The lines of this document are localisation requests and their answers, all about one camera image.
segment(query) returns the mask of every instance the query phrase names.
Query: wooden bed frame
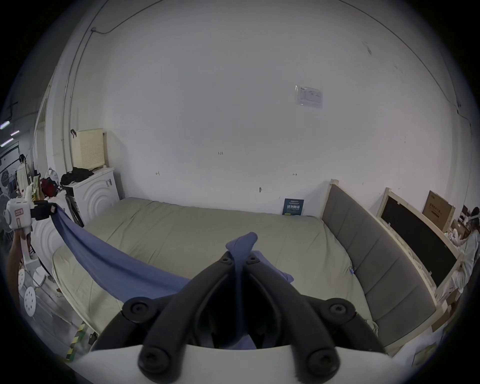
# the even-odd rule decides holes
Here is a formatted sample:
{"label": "wooden bed frame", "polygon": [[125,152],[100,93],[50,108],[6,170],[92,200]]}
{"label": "wooden bed frame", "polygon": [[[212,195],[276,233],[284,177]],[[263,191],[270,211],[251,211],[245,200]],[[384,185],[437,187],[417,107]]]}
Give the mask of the wooden bed frame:
{"label": "wooden bed frame", "polygon": [[382,199],[382,203],[380,204],[380,208],[378,209],[377,213],[377,218],[382,222],[384,226],[386,226],[390,231],[396,234],[395,230],[391,228],[389,223],[386,223],[382,219],[382,214],[384,212],[385,206],[387,204],[388,198],[391,198],[395,200],[398,204],[404,206],[406,209],[408,209],[413,215],[418,217],[428,228],[432,230],[432,232],[445,244],[445,246],[449,249],[449,251],[452,253],[452,255],[456,258],[456,262],[451,268],[451,270],[448,272],[448,274],[445,276],[445,278],[442,280],[442,282],[437,286],[435,282],[433,281],[432,277],[430,276],[429,271],[427,268],[423,265],[422,261],[419,259],[419,257],[415,254],[415,252],[409,247],[408,250],[411,252],[413,258],[415,261],[421,264],[423,271],[426,273],[426,275],[429,277],[429,281],[432,285],[437,287],[437,291],[443,290],[445,287],[445,284],[448,282],[450,277],[452,276],[452,273],[457,270],[460,267],[460,264],[463,260],[463,253],[460,252],[452,243],[451,241],[444,235],[444,233],[434,224],[432,223],[426,216],[424,216],[420,211],[415,209],[413,206],[408,204],[405,200],[403,200],[401,197],[397,196],[395,193],[392,192],[391,188],[386,188],[384,197]]}
{"label": "wooden bed frame", "polygon": [[[424,268],[423,264],[418,260],[418,258],[416,257],[416,255],[412,252],[412,256],[409,254],[408,250],[405,248],[405,245],[402,244],[398,238],[395,236],[395,234],[393,233],[393,230],[391,228],[388,227],[388,225],[382,220],[380,219],[379,217],[376,217],[375,215],[373,215],[367,208],[365,208],[362,204],[358,203],[348,192],[346,192],[344,189],[342,189],[339,185],[338,185],[338,180],[335,180],[335,179],[332,179],[330,181],[330,184],[328,186],[328,190],[327,190],[327,196],[326,196],[326,199],[325,199],[325,203],[324,203],[324,206],[323,206],[323,209],[322,209],[322,213],[320,214],[319,218],[321,219],[323,217],[323,214],[324,214],[324,211],[325,211],[325,206],[327,204],[327,200],[328,200],[328,197],[330,195],[330,191],[332,189],[332,185],[335,185],[337,186],[339,189],[341,189],[341,191],[343,191],[345,194],[347,194],[353,201],[355,201],[361,208],[363,208],[370,217],[372,217],[374,220],[376,220],[383,228],[385,228],[385,231],[386,233],[388,233],[388,235],[394,240],[395,243],[397,243],[397,245],[401,248],[401,250],[403,251],[403,253],[405,254],[405,257],[407,260],[411,261],[412,265],[415,267],[415,269],[418,271],[423,283],[425,284],[425,286],[427,287],[428,289],[428,292],[430,293],[430,297],[432,299],[432,303],[433,305],[435,306],[436,310],[435,312],[429,317],[427,318],[423,323],[421,323],[420,325],[418,325],[415,329],[413,329],[411,332],[409,332],[408,334],[404,335],[402,338],[398,339],[397,341],[385,346],[385,351],[390,355],[390,356],[393,356],[395,355],[400,349],[402,346],[404,346],[407,342],[409,342],[410,340],[412,340],[413,338],[415,338],[416,336],[420,335],[422,332],[424,332],[426,329],[430,328],[431,325],[433,323],[435,323],[444,313],[445,311],[447,310],[447,303],[446,301],[443,301],[443,302],[437,302],[436,298],[435,298],[435,295],[434,295],[434,291],[432,289],[432,278],[430,277],[430,275],[427,273],[424,273],[422,271],[422,269],[419,267],[418,263],[416,262],[419,262],[420,265]],[[387,199],[387,196],[388,195],[393,195],[393,196],[396,196],[394,194],[391,193],[391,190],[389,188],[388,189],[388,193],[387,191],[385,191],[385,196],[384,196],[384,200],[382,201],[382,205],[381,205],[381,212],[383,211],[383,208],[385,207],[385,204],[386,204],[386,199]],[[434,227],[434,225],[427,219],[425,218],[425,220],[427,220],[431,226]]]}

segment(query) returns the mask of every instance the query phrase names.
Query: yellow black warning tape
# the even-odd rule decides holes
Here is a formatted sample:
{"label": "yellow black warning tape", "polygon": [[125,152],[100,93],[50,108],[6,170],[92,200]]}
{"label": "yellow black warning tape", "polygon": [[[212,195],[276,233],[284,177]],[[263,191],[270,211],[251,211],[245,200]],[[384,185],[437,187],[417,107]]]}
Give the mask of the yellow black warning tape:
{"label": "yellow black warning tape", "polygon": [[68,361],[73,361],[75,358],[75,343],[81,341],[83,337],[85,336],[85,333],[87,331],[88,326],[85,323],[82,323],[79,327],[77,332],[75,333],[75,337],[72,340],[72,343],[70,344],[70,349],[67,352],[67,357],[66,359]]}

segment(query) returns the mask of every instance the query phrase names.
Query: gray-green bed sheet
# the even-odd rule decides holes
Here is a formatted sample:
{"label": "gray-green bed sheet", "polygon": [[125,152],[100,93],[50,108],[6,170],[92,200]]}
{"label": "gray-green bed sheet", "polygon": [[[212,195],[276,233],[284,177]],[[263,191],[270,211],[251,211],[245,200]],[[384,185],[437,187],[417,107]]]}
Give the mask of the gray-green bed sheet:
{"label": "gray-green bed sheet", "polygon": [[[126,254],[179,276],[193,278],[225,253],[225,244],[255,232],[259,250],[292,285],[319,299],[351,301],[371,324],[372,316],[351,260],[322,220],[311,216],[185,207],[127,198],[91,221],[86,230]],[[95,283],[63,246],[53,255],[53,275],[80,317],[101,333],[122,303]]]}

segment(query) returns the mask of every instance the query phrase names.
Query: blue cloth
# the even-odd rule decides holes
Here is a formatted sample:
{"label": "blue cloth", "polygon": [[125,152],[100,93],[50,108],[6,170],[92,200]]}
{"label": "blue cloth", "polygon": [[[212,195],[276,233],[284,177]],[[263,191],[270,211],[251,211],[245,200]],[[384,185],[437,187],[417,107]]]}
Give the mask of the blue cloth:
{"label": "blue cloth", "polygon": [[[57,207],[57,213],[52,215],[52,221],[79,264],[101,288],[122,302],[139,296],[157,299],[172,295],[179,292],[189,282],[189,279],[136,260],[105,243],[76,225],[60,207]],[[257,234],[250,232],[226,244],[235,260],[236,333],[239,341],[232,347],[234,349],[255,348],[249,336],[242,337],[247,332],[241,291],[241,273],[250,254],[253,253],[262,263],[271,267],[289,283],[293,281],[291,275],[276,269],[259,251],[252,251],[257,239]]]}

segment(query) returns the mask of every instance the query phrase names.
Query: gray upholstered headboard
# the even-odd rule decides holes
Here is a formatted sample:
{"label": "gray upholstered headboard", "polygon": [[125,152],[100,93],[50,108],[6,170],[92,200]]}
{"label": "gray upholstered headboard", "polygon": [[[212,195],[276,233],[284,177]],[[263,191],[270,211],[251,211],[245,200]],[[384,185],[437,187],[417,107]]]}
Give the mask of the gray upholstered headboard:
{"label": "gray upholstered headboard", "polygon": [[434,316],[434,298],[404,248],[337,183],[330,185],[322,220],[352,260],[380,342],[397,347],[397,341],[409,334],[413,338],[414,330],[430,320],[423,331],[441,314]]}

